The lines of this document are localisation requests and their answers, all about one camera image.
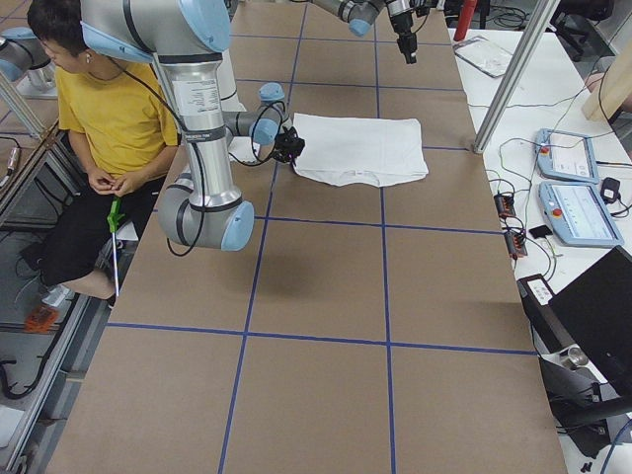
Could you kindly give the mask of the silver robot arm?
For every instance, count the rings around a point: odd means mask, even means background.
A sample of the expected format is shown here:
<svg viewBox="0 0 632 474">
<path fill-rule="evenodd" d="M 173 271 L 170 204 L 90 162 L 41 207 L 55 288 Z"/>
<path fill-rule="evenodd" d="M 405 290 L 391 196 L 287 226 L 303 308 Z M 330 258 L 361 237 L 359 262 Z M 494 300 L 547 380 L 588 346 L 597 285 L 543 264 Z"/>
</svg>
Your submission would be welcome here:
<svg viewBox="0 0 632 474">
<path fill-rule="evenodd" d="M 397 36 L 397 45 L 407 64 L 417 62 L 418 39 L 414 19 L 428 12 L 424 1 L 413 0 L 314 0 L 312 4 L 347 23 L 357 37 L 365 36 L 378 16 L 387 12 L 390 25 Z"/>
<path fill-rule="evenodd" d="M 282 87 L 268 83 L 253 113 L 226 112 L 217 70 L 230 44 L 222 1 L 84 1 L 84 42 L 111 58 L 151 62 L 174 115 L 189 165 L 159 199 L 158 220 L 174 243 L 239 251 L 255 221 L 253 205 L 234 185 L 228 146 L 235 136 L 270 145 L 272 158 L 293 162 L 305 143 L 292 125 Z"/>
</svg>

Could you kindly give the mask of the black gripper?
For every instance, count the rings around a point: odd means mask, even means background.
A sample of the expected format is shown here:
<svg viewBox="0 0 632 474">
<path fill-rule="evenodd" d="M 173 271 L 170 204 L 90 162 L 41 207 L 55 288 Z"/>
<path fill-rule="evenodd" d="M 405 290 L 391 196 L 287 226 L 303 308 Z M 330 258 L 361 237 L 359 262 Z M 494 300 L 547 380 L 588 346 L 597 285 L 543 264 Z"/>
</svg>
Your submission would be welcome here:
<svg viewBox="0 0 632 474">
<path fill-rule="evenodd" d="M 305 140 L 294 127 L 283 127 L 275 138 L 274 159 L 284 164 L 293 164 L 305 147 Z"/>
<path fill-rule="evenodd" d="M 417 34 L 413 32 L 411 12 L 402 12 L 390 17 L 391 26 L 398 36 L 397 43 L 407 64 L 417 62 Z"/>
</svg>

